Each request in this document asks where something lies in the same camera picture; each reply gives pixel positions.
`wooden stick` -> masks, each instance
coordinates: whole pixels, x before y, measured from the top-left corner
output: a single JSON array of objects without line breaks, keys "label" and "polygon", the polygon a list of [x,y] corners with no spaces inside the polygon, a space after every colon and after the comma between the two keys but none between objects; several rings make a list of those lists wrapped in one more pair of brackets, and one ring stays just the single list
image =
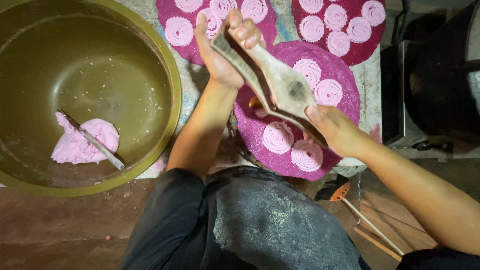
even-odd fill
[{"label": "wooden stick", "polygon": [[377,246],[379,249],[385,251],[388,255],[392,256],[394,259],[396,259],[397,261],[402,261],[402,257],[400,255],[398,255],[397,253],[395,253],[394,251],[392,251],[390,248],[384,246],[382,243],[378,242],[377,240],[375,240],[373,237],[371,237],[370,235],[368,235],[367,233],[365,233],[364,231],[362,231],[360,228],[357,228],[357,227],[353,227],[353,230],[356,231],[358,234],[360,234],[361,236],[363,236],[363,238],[367,239],[368,241],[370,241],[372,244],[374,244],[375,246]]},{"label": "wooden stick", "polygon": [[375,227],[375,225],[373,225],[370,220],[368,220],[364,215],[362,215],[362,213],[360,213],[360,211],[358,211],[349,201],[347,201],[347,199],[343,198],[342,201],[344,201],[350,208],[352,208],[352,210],[355,211],[357,215],[359,215],[368,225],[370,225],[370,227],[372,227],[383,239],[385,239],[385,241],[387,241],[387,243],[392,246],[400,255],[405,255],[405,253],[400,248],[398,248],[398,246],[396,246],[392,241],[390,241],[390,239],[388,239],[385,234],[383,234],[379,229],[377,229],[377,227]]}]

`person's right hand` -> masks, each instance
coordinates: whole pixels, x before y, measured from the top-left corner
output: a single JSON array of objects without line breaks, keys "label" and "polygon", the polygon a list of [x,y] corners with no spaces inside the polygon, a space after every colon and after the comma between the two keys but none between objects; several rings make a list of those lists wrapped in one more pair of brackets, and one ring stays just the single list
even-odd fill
[{"label": "person's right hand", "polygon": [[374,140],[361,131],[342,111],[332,106],[309,106],[305,114],[325,137],[328,146],[342,157],[360,158]]}]

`forearm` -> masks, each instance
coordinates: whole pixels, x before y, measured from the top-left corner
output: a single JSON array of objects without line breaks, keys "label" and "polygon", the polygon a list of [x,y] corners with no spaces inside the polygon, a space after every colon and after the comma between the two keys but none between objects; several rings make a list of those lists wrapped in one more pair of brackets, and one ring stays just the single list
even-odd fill
[{"label": "forearm", "polygon": [[192,116],[180,132],[167,170],[181,168],[202,177],[215,160],[238,90],[209,81]]},{"label": "forearm", "polygon": [[480,204],[470,196],[373,141],[359,157],[399,197],[440,244],[480,255]]}]

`knife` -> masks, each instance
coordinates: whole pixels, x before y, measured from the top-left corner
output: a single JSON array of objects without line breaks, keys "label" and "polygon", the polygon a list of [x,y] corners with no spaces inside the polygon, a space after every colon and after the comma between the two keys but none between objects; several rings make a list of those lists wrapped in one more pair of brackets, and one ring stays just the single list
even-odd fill
[{"label": "knife", "polygon": [[113,164],[117,169],[121,170],[125,168],[125,165],[118,159],[116,158],[105,146],[103,146],[95,137],[93,137],[88,131],[83,129],[74,119],[72,119],[68,114],[66,114],[62,109],[58,109],[59,112],[63,113],[65,115],[65,118],[67,118],[68,122],[85,138],[89,143],[91,143],[95,148],[100,151],[100,153],[104,154],[105,157]]}]

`person's left hand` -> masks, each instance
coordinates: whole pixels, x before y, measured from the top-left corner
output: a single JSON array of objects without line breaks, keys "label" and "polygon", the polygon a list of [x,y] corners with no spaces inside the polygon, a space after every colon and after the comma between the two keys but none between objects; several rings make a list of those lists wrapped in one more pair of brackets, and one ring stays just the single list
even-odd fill
[{"label": "person's left hand", "polygon": [[[246,19],[242,22],[240,11],[232,9],[223,21],[219,32],[237,27],[238,29],[235,32],[234,38],[237,41],[245,40],[243,45],[245,49],[251,49],[257,45],[257,43],[260,43],[260,45],[265,48],[266,43],[264,40],[260,41],[260,30],[255,26],[255,23],[251,19]],[[206,31],[207,18],[205,14],[201,13],[197,27],[195,28],[195,39],[198,44],[198,49],[200,50],[200,56],[210,73],[210,80],[214,80],[225,87],[231,87],[236,90],[240,89],[245,83],[243,77],[223,56],[210,47],[210,41],[208,40]]]}]

